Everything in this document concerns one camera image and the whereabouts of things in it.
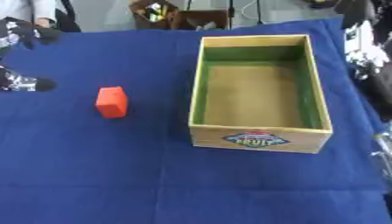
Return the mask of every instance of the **floor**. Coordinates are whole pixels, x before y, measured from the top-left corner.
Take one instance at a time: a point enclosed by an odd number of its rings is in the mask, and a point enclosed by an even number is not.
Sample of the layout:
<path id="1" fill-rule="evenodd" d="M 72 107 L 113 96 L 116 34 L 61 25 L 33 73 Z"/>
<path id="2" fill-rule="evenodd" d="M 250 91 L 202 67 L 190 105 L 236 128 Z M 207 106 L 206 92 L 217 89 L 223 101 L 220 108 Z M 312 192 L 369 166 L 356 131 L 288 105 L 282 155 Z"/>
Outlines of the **floor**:
<path id="1" fill-rule="evenodd" d="M 337 16 L 331 9 L 311 10 L 303 0 L 260 1 L 262 21 L 266 24 Z M 130 0 L 71 0 L 71 2 L 76 10 L 78 23 L 84 32 L 135 29 L 135 23 L 128 8 Z M 169 2 L 177 5 L 180 9 L 184 9 L 187 0 L 169 0 Z M 227 7 L 228 0 L 192 0 L 191 9 L 211 10 L 226 9 Z M 256 1 L 234 0 L 234 7 L 234 27 L 256 24 L 256 19 L 254 19 L 257 16 Z"/>

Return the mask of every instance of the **blue tablecloth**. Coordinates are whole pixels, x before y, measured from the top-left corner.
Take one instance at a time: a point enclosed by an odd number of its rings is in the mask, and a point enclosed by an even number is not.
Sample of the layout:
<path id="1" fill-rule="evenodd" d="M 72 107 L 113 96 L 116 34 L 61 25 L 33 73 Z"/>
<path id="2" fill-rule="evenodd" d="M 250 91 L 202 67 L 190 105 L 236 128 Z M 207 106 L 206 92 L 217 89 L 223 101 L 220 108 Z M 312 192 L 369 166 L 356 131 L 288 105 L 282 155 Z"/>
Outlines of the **blue tablecloth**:
<path id="1" fill-rule="evenodd" d="M 340 21 L 232 31 L 67 34 L 6 64 L 50 93 L 0 93 L 0 223 L 390 223 L 369 152 L 382 129 L 343 60 Z M 186 127 L 202 36 L 308 33 L 334 134 L 318 155 L 192 147 Z M 123 86 L 124 119 L 95 110 Z"/>

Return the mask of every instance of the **red block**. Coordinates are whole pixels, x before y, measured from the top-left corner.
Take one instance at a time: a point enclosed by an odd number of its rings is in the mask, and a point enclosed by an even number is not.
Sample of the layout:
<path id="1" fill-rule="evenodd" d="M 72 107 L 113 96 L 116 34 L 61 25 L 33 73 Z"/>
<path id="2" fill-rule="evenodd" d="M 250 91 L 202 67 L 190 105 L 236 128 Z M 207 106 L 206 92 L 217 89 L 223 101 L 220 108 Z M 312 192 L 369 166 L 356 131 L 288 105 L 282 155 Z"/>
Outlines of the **red block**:
<path id="1" fill-rule="evenodd" d="M 122 87 L 102 87 L 95 106 L 105 118 L 125 117 L 128 109 L 128 97 Z"/>

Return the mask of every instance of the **cardboard box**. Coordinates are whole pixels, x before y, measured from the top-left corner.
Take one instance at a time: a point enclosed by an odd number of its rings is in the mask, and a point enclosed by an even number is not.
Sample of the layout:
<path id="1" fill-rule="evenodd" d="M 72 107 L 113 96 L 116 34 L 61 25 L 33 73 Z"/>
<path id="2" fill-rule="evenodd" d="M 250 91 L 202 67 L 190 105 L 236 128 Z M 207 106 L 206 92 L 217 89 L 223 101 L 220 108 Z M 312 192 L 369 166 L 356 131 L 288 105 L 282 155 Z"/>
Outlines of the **cardboard box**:
<path id="1" fill-rule="evenodd" d="M 195 146 L 317 153 L 333 133 L 307 35 L 203 38 Z"/>

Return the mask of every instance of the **metal stand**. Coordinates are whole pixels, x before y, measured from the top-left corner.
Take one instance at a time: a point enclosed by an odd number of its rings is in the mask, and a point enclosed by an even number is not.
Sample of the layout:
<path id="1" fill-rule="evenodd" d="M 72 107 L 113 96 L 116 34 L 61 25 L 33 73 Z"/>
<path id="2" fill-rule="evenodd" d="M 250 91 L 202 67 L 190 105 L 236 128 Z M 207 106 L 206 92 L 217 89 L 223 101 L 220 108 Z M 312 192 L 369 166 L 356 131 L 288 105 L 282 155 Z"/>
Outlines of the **metal stand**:
<path id="1" fill-rule="evenodd" d="M 256 1 L 257 3 L 257 23 L 259 25 L 263 24 L 262 21 L 262 13 L 261 13 L 261 6 L 260 0 Z M 186 6 L 186 10 L 189 11 L 191 9 L 192 0 L 188 0 L 188 4 Z M 228 9 L 227 9 L 227 17 L 228 17 L 228 29 L 233 29 L 233 18 L 235 17 L 235 4 L 234 0 L 228 0 Z"/>

